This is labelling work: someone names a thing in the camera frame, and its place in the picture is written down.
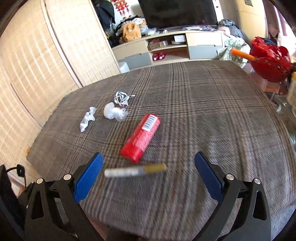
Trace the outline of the white gold marker pen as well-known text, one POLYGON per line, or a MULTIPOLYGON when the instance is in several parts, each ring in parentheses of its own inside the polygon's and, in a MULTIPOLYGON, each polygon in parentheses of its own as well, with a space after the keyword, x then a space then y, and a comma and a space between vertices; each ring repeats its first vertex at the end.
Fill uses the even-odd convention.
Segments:
POLYGON ((148 174, 154 174, 166 171, 167 166, 165 163, 145 165, 145 166, 133 166, 125 168, 113 168, 105 169, 104 176, 106 178, 126 178, 143 176, 148 174))

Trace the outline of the red cylindrical snack wrapper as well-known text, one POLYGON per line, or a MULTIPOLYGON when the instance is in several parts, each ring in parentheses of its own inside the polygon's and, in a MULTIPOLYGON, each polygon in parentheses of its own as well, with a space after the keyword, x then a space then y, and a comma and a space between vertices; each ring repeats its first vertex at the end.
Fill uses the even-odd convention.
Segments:
POLYGON ((121 156, 133 163, 139 163, 159 125, 160 118, 153 113, 147 113, 121 148, 121 156))

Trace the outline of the small crumpled clear wrapper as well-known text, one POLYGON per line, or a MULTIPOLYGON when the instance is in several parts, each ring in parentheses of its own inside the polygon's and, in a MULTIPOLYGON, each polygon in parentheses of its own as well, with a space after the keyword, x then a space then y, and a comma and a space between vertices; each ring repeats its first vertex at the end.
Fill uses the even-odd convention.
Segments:
POLYGON ((93 106, 89 108, 88 112, 86 112, 83 120, 80 122, 80 131, 81 132, 85 131, 85 129, 88 127, 88 123, 90 121, 95 121, 95 117, 94 117, 95 112, 96 112, 96 108, 93 106))

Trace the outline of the crumpled clear plastic wrap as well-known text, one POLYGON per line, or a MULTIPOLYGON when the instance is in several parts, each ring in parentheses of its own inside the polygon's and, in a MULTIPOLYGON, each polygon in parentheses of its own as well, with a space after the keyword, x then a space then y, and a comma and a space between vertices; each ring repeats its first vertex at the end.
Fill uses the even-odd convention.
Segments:
POLYGON ((125 121, 128 111, 125 108, 115 107, 113 102, 108 103, 104 108, 104 116, 109 119, 116 119, 117 121, 125 121))

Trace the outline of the brown plaid table cloth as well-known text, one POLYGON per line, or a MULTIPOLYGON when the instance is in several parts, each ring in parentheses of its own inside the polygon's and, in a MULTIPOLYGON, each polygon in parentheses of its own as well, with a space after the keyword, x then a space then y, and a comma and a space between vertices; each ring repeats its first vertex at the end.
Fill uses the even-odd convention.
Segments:
POLYGON ((194 166, 200 151, 239 180, 262 180, 271 235, 280 233, 295 210, 295 151, 274 105, 232 62, 158 65, 78 89, 61 100, 27 159, 48 181, 73 173, 96 152, 105 168, 130 166, 120 149, 147 113, 161 123, 140 163, 165 163, 166 172, 135 178, 100 174, 81 202, 89 217, 156 240, 191 240, 217 205, 194 166), (119 106, 118 91, 135 97, 119 106), (110 102, 128 111, 125 121, 104 116, 110 102), (92 106, 95 121, 81 132, 92 106))

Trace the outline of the crumpled white paper strip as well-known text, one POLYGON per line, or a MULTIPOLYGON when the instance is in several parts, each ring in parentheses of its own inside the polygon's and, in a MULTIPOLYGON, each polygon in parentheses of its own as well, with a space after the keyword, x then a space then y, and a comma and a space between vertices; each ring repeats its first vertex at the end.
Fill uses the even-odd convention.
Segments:
POLYGON ((128 106, 128 100, 135 95, 127 95, 125 92, 118 91, 114 96, 114 102, 119 106, 128 106))

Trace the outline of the red plastic basket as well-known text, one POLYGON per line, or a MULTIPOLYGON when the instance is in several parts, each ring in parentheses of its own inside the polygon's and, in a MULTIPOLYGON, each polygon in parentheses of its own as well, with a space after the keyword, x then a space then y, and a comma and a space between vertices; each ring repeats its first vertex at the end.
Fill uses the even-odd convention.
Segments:
POLYGON ((251 61, 254 71, 269 82, 282 82, 290 73, 290 55, 284 46, 266 44, 256 37, 249 54, 255 57, 251 61))

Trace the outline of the beige grey TV cabinet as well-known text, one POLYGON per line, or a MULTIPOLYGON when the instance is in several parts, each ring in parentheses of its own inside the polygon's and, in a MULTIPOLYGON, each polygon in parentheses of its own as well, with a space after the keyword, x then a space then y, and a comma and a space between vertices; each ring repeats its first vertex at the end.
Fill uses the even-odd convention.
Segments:
POLYGON ((112 48, 119 63, 130 69, 151 65, 218 59, 225 47, 222 31, 175 31, 142 37, 112 48), (153 61, 152 54, 165 52, 164 60, 153 61))

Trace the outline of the yellow plush toy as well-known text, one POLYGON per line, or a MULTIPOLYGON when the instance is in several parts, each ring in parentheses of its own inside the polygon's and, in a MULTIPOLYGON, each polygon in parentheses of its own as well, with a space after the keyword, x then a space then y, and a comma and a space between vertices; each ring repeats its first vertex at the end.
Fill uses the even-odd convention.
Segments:
POLYGON ((134 23, 130 22, 123 26, 123 39, 125 42, 132 42, 138 40, 142 37, 140 27, 134 23))

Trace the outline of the black flat television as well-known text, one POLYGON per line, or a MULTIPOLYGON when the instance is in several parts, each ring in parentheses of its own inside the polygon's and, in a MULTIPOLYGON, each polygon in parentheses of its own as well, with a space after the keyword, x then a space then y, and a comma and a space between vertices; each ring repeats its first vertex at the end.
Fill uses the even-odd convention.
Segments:
POLYGON ((212 1, 205 0, 143 0, 140 8, 149 28, 165 29, 179 26, 217 24, 212 1))

